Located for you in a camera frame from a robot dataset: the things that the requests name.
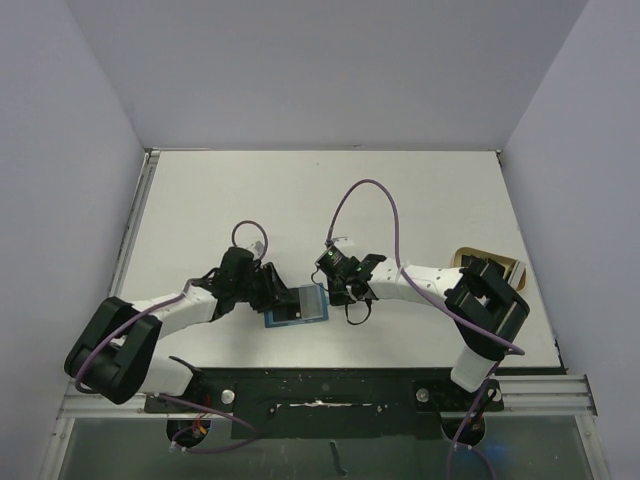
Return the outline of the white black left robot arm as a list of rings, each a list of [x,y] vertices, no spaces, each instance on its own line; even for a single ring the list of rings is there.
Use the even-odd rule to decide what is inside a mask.
[[[152,300],[103,300],[64,362],[80,393],[99,394],[120,405],[138,393],[167,393],[180,410],[200,405],[204,387],[181,360],[155,354],[160,339],[211,323],[246,303],[259,313],[289,307],[297,297],[271,262],[252,249],[232,246],[221,264],[190,278],[177,293]]]

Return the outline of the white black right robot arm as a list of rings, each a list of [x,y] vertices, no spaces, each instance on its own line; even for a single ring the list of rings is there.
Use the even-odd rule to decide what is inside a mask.
[[[445,395],[456,408],[478,401],[481,384],[506,356],[524,353],[514,340],[530,307],[492,260],[474,257],[456,268],[402,266],[379,254],[359,260],[331,245],[316,260],[316,268],[327,278],[333,306],[398,300],[432,306],[453,319],[464,347]]]

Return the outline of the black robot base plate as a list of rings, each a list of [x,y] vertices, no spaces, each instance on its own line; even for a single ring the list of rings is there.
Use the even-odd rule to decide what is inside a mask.
[[[483,394],[455,385],[444,368],[206,368],[176,402],[149,396],[144,410],[166,414],[168,427],[202,405],[235,416],[234,440],[437,439],[446,417],[463,417],[476,404],[504,409],[500,384]]]

